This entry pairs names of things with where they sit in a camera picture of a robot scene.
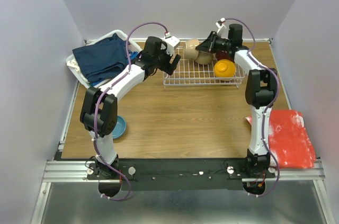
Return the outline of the white ribbed bowl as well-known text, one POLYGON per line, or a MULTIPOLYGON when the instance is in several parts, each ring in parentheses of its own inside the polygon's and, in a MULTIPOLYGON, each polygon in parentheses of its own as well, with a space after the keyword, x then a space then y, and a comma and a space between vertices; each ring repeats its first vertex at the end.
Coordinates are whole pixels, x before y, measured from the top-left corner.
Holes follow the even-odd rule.
POLYGON ((199 51, 197 58, 194 60, 200 65, 210 64, 213 60, 213 54, 208 52, 199 51))

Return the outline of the plain white bowl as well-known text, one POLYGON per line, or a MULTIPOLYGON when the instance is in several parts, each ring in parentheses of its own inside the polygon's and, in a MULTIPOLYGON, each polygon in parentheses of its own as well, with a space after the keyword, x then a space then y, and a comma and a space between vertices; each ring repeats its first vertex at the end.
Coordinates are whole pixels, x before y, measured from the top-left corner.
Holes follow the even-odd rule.
POLYGON ((196 47, 199 45, 198 39, 190 39, 185 42, 184 45, 184 58, 195 60, 198 57, 199 52, 196 47))

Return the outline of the red floral bowl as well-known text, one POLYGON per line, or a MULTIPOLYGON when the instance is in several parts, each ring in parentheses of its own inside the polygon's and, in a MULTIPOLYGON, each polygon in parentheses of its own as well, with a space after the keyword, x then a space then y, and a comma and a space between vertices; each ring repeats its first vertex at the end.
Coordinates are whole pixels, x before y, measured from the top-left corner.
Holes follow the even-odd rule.
POLYGON ((226 51, 217 51, 215 53, 215 57, 216 57, 216 60, 217 61, 220 61, 220 60, 229 60, 229 61, 232 61, 230 55, 228 54, 228 52, 226 51))

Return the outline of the white wire dish rack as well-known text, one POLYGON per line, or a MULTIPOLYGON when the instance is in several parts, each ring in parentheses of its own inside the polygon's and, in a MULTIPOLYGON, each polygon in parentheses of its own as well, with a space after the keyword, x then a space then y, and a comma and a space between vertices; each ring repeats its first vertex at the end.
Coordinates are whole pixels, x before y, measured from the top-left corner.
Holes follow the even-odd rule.
POLYGON ((212 86, 212 85, 232 85, 239 87, 245 78, 245 72, 236 65, 233 77, 217 77, 214 74, 214 65, 217 59, 213 57, 207 65, 201 65, 192 59, 184 57, 185 43, 188 39, 181 39, 179 46, 175 49, 175 54, 181 56, 179 63, 172 75, 163 73, 163 84, 170 86, 212 86))

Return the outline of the orange bowl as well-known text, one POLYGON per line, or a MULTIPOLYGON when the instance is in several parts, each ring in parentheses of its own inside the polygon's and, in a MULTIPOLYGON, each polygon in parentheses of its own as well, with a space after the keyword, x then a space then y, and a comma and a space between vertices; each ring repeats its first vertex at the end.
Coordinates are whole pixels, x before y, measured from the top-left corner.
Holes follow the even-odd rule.
POLYGON ((227 59, 218 60, 213 68, 216 77, 233 77, 236 72, 235 64, 227 59))

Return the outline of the blue bowl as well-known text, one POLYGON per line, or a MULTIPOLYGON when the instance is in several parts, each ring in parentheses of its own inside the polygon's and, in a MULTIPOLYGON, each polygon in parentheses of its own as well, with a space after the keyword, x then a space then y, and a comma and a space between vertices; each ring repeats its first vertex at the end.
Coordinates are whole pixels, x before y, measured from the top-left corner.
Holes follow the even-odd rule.
POLYGON ((126 128, 127 128, 127 124, 126 124, 125 119, 121 116, 117 116, 117 122, 112 131, 113 140, 122 137, 126 131, 126 128))

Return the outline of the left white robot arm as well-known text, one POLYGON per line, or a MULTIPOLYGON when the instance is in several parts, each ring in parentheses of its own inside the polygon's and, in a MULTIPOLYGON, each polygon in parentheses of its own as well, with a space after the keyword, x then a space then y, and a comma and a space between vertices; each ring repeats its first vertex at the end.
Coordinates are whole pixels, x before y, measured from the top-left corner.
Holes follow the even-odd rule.
POLYGON ((111 179, 116 174, 124 177, 114 163, 118 154, 112 139, 118 120, 119 101, 159 70, 172 75, 181 58, 174 55, 179 44, 180 40, 174 36, 168 35, 164 39, 148 37, 143 50, 118 77, 102 88, 90 87, 86 90, 80 121, 92 137, 95 159, 104 178, 111 179))

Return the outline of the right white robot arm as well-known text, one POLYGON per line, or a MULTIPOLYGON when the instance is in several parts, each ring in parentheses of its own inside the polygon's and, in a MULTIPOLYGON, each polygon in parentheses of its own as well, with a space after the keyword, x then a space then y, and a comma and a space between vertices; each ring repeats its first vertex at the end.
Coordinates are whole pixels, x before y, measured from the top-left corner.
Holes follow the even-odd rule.
POLYGON ((198 51, 226 52, 231 61, 247 74, 245 100, 251 108, 251 140, 244 160, 243 170, 249 177, 256 177, 270 167, 269 120, 272 106, 279 95, 279 79, 276 70, 263 65, 243 45, 244 23, 233 23, 227 28, 222 18, 217 21, 217 31, 196 47, 198 51))

